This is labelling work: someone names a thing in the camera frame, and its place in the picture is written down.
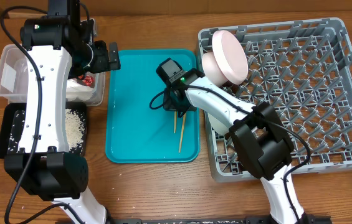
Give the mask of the long wooden chopstick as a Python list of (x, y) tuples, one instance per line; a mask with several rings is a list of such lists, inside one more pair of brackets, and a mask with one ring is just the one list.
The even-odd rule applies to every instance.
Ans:
[(177, 119), (178, 119), (178, 113), (177, 113), (177, 111), (174, 111), (174, 129), (173, 129), (174, 134), (176, 133)]

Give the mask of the red white wrapper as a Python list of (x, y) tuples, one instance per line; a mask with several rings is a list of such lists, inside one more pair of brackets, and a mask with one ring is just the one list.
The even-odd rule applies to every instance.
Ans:
[(89, 86), (89, 87), (93, 87), (93, 85), (95, 83), (95, 79), (91, 75), (80, 75), (77, 77), (77, 80), (82, 81), (84, 83), (84, 85)]

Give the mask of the short wooden chopstick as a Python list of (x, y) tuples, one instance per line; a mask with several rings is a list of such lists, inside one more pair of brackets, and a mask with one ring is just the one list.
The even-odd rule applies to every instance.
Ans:
[(185, 123), (186, 123), (186, 114), (183, 115), (183, 122), (182, 122), (182, 126), (181, 126), (181, 135), (180, 135), (180, 140), (179, 140), (179, 151), (178, 151), (179, 153), (181, 153), (181, 148), (183, 145)]

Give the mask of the pink rice bowl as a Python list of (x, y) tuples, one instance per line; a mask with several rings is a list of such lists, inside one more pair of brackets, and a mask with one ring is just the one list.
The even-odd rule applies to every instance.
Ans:
[(202, 56), (202, 68), (205, 76), (216, 86), (222, 86), (228, 81), (220, 70), (213, 52), (205, 53)]

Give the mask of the large white plate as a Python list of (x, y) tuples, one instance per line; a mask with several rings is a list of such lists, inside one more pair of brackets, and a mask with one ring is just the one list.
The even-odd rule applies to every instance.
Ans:
[(227, 30), (215, 31), (212, 51), (220, 71), (231, 83), (240, 85), (247, 78), (247, 57), (234, 34)]

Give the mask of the grey shallow bowl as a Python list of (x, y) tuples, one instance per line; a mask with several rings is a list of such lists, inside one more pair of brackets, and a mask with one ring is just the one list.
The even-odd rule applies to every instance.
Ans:
[(217, 134), (226, 135), (229, 132), (229, 125), (230, 125), (229, 116), (224, 116), (224, 121), (226, 121), (226, 123), (219, 121), (216, 117), (214, 117), (210, 113), (207, 114), (207, 117), (209, 119), (209, 122), (213, 130), (215, 130)]

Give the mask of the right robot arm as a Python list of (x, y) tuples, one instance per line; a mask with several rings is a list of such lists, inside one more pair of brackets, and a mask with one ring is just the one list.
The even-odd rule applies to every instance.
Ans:
[(286, 128), (269, 103), (254, 105), (240, 101), (216, 86), (199, 70), (182, 69), (167, 58), (156, 73), (166, 85), (162, 91), (182, 117), (192, 107), (200, 108), (227, 128), (244, 169), (260, 179), (276, 223), (303, 223), (306, 213), (299, 204), (292, 182), (291, 153), (294, 132)]

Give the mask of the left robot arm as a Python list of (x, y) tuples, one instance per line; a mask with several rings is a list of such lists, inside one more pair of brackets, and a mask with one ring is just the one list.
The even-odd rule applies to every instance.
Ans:
[(61, 208), (75, 223), (112, 223), (88, 188), (87, 160), (70, 151), (65, 130), (71, 78), (120, 69), (117, 44), (94, 40), (93, 19), (81, 20), (80, 1), (50, 1), (21, 27), (15, 46), (28, 62), (26, 117), (17, 150), (4, 157), (16, 189)]

